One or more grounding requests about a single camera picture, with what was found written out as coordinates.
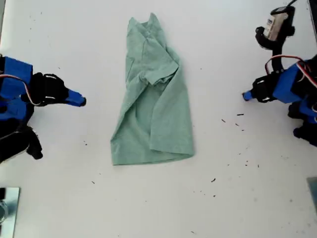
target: crumpled fabric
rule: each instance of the crumpled fabric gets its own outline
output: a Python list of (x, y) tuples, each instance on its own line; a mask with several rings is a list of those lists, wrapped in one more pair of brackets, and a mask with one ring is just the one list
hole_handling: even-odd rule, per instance
[(131, 18), (126, 94), (111, 139), (114, 165), (151, 164), (194, 155), (189, 99), (178, 55), (166, 45), (157, 17)]

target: green t-shirt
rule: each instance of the green t-shirt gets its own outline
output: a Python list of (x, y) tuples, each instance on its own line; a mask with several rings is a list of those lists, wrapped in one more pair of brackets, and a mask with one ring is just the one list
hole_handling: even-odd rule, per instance
[(194, 155), (187, 88), (178, 55), (154, 14), (131, 18), (126, 94), (111, 139), (114, 165), (161, 163)]

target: wire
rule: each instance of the wire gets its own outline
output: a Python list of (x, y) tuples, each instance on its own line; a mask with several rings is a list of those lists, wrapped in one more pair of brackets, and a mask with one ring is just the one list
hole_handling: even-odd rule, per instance
[(300, 61), (304, 62), (303, 59), (300, 58), (300, 57), (298, 57), (298, 56), (288, 56), (288, 55), (276, 55), (276, 56), (272, 56), (272, 57), (266, 62), (266, 64), (265, 64), (265, 71), (266, 71), (267, 74), (270, 74), (267, 65), (268, 65), (268, 63), (269, 63), (271, 60), (273, 60), (273, 59), (275, 59), (275, 58), (292, 58), (292, 59), (297, 59), (297, 60), (300, 60)]
[(287, 6), (291, 6), (293, 5), (294, 2), (296, 2), (297, 0), (292, 0)]
[(26, 94), (28, 95), (28, 98), (29, 98), (31, 104), (33, 104), (34, 106), (38, 106), (38, 105), (41, 104), (41, 103), (34, 103), (33, 102), (32, 98), (31, 98), (31, 94), (30, 94), (30, 90), (29, 90), (28, 85), (22, 79), (20, 79), (19, 77), (16, 77), (16, 76), (10, 75), (10, 74), (0, 74), (0, 78), (14, 78), (14, 79), (22, 82), (24, 84)]
[(317, 82), (306, 72), (306, 70), (299, 64), (296, 63), (296, 66), (299, 68), (299, 70), (303, 73), (303, 75), (308, 79), (308, 81), (317, 88)]

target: metal plate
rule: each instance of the metal plate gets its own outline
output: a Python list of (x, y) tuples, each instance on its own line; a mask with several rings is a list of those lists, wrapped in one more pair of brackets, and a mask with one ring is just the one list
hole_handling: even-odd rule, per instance
[(5, 198), (3, 201), (8, 207), (8, 217), (1, 224), (0, 238), (13, 238), (19, 194), (20, 188), (18, 187), (5, 188)]

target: white table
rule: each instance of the white table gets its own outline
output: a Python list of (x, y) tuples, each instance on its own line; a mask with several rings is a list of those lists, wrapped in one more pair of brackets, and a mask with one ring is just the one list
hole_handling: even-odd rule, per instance
[[(306, 178), (317, 176), (317, 148), (293, 137), (301, 122), (287, 105), (241, 97), (271, 54), (255, 28), (285, 3), (8, 0), (0, 52), (87, 97), (84, 108), (36, 108), (30, 125), (44, 158), (21, 154), (0, 166), (0, 186), (21, 187), (15, 238), (315, 238)], [(317, 53), (308, 4), (295, 7), (284, 53), (308, 59)], [(150, 12), (185, 66), (197, 154), (114, 167), (126, 28)]]

